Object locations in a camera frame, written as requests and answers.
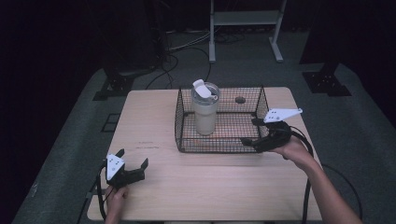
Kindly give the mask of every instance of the hand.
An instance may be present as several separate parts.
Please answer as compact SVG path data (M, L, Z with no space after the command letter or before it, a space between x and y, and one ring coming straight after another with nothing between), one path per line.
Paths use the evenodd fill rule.
M293 161L296 166L303 171L305 171L305 169L309 166L317 163L306 150L300 139L295 136L292 136L290 141L285 146L277 147L270 151L276 152L288 160Z
M122 207L125 204L125 199L128 197L128 192L128 186L122 187L120 189L114 189L114 187L108 186L106 189L106 224L119 223Z

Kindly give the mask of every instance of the black cable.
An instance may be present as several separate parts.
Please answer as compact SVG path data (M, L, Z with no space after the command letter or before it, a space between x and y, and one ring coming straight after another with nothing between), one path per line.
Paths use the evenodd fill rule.
M93 182L93 184L92 184L92 186L91 186L91 188L90 188L89 193L92 193L92 190L93 190L93 188L95 187L95 185L96 185L96 178L95 178L95 181ZM86 205L87 202L88 202L88 199L89 199L89 198L86 197L84 203L82 204L81 210L79 211L79 215L78 215L78 219L77 219L77 224L81 221L82 213L84 212L84 208L85 208L85 205Z
M90 188L90 191L89 191L89 193L92 193L93 188L94 188L95 185L96 185L96 187L99 187L99 188L96 188L96 190L97 190L97 192L98 192L98 197L99 197L99 195L102 196L102 191L100 191L100 193L99 193L99 190L102 190L102 188L100 187L100 186L101 186L101 184L100 184L100 181L101 181L101 180L100 180L100 174L102 173L102 170L103 170L103 168L105 168L105 167L106 167L106 162L104 161L104 162L102 163L102 165L100 166L99 171L98 171L98 174L97 174L96 177L95 177L95 181L93 182L93 184L92 184L92 186L91 186L91 188ZM87 201L88 201L88 198L85 199L84 204L83 204L82 207L81 207L81 210L80 210L79 216L78 216L78 220L77 220L77 224L81 221L82 213L84 212L84 208L85 208L85 205L87 204Z
M240 34L242 37L238 38L236 35L230 35L230 34L217 34L215 37L215 42L216 44L221 44L221 45L231 45L234 44L236 42L240 42L243 41L245 39L245 35Z
M184 48L188 48L192 45L198 45L199 43L204 42L205 40L207 40L210 37L209 33L205 34L205 35L201 35L199 38L194 39L192 41L190 41L187 44L184 44L182 46L178 46L178 47L174 47L174 48L168 48L169 51L175 51L175 50L180 50L180 49L184 49Z
M303 138L306 138L305 137L305 134L300 130L300 129L298 129L298 128L296 128L296 127L294 127L294 126L290 126L292 129L295 129L295 130L297 130L302 136L303 136Z
M350 181L338 170L336 170L335 168L331 167L330 165L326 164L326 163L322 163L321 164L322 167L326 167L332 171L334 171L336 174L340 175L350 186L350 188L352 189L353 193L355 194L356 200L358 201L358 206L359 206L359 218L361 220L363 220L363 209L361 207L361 198L359 197L358 192L356 191L356 189L353 187L352 183L350 183Z
M161 65L161 69L166 73L166 75L168 75L169 83L166 84L165 88L168 89L168 86L170 85L170 86L171 86L171 89L172 89L172 83L174 82L174 79L173 79L173 77L169 74L170 71L166 70L166 69L163 67L163 64Z
M159 75L156 76L154 79L152 79L152 80L150 81L150 83L146 86L145 90L148 90L148 89L149 89L149 86L150 86L155 80L157 80L159 77L161 77L161 76L163 76L163 75L169 73L170 71L174 70L174 69L177 67L177 65L178 65L178 58L177 58L176 56L174 56L174 55L171 55L171 54L169 55L169 57L173 57L174 59L176 59L175 65L174 65L171 69L166 70L165 72L159 74Z
M186 47L186 48L174 50L174 52L182 51L182 50L185 50L185 49L195 49L195 50L201 51L206 56L207 61L209 62L209 55L203 49L198 49L198 48L194 48L194 47ZM212 70L212 64L211 63L208 63L208 64L209 64L209 69L207 71L206 78L204 79L205 82L207 82L207 80L209 79L210 71Z
M101 166L101 168L99 169L99 172L96 176L96 192L98 194L100 213L102 215L103 220L106 220L105 202L103 201L102 186L101 186L101 179L100 179L100 173L102 172L103 168L105 168L104 164Z
M305 144L305 147L308 150L309 154L312 157L314 157L314 149L312 148L311 144L308 142L308 140L306 139L306 137L304 136L303 133L297 133L295 131L292 131L291 135L294 135L297 138L299 138ZM305 186L305 194L304 194L303 219L301 221L301 223L303 223L303 224L306 223L307 216L308 216L308 201L309 201L309 192L310 192L310 190L311 190L311 182L309 182L309 179L307 179L306 180L306 186Z
M114 190L114 187L111 188L111 191L106 195L105 200L103 202L105 202L107 200L108 196L110 196L110 194L111 194L111 192L113 192L113 190Z

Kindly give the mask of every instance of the shelf leg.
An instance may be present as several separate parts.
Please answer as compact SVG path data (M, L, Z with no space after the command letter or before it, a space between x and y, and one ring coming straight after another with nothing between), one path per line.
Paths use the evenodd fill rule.
M209 40L209 62L216 62L216 51L215 51L215 22L214 22L214 0L210 1L210 40Z
M283 0L282 1L282 5L281 5L279 13L277 15L277 21L276 21L276 27L275 27L274 36L269 38L270 44L271 44L271 48L273 49L273 52L274 52L274 55L275 55L277 63L283 63L283 57L282 57L282 54L280 53L280 50L279 50L279 47L277 46L276 41L277 41L277 37L279 35L280 26L282 24L283 15L285 13L286 3L287 3L287 0Z

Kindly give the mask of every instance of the black wire basket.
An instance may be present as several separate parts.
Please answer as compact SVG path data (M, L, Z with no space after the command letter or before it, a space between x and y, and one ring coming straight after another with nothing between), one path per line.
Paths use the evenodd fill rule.
M186 153L257 153L243 146L241 138L257 140L268 134L266 127L254 126L252 119L263 119L268 104L263 87L220 88L215 131L200 135L195 130L191 89L179 89L175 117L177 148Z

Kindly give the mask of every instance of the gray carpet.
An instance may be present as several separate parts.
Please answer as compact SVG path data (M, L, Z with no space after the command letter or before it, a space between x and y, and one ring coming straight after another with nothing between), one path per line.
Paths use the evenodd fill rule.
M352 93L329 97L310 92L302 72L318 71L322 64L300 65L308 33L281 32L278 45L285 62L276 63L268 43L270 34L245 35L231 45L216 45L217 61L211 65L208 81L221 85L257 85L290 88L310 133L320 160L343 173L361 197L364 223L394 223L396 214L396 132L362 87L352 71L339 65L335 74ZM172 46L196 38L195 35L169 35ZM194 46L207 52L207 42ZM197 49L173 53L177 67L152 83L150 89L176 89L205 78L209 69L206 56ZM169 69L176 59L163 66ZM134 90L143 90L161 69L139 77ZM107 116L120 113L125 97L93 101L106 79L103 70L92 75L59 134L36 178L37 189L30 194L14 223L76 223L87 191L105 158L112 133L102 133ZM330 179L358 211L357 200L348 184L326 170ZM98 223L84 214L80 223Z

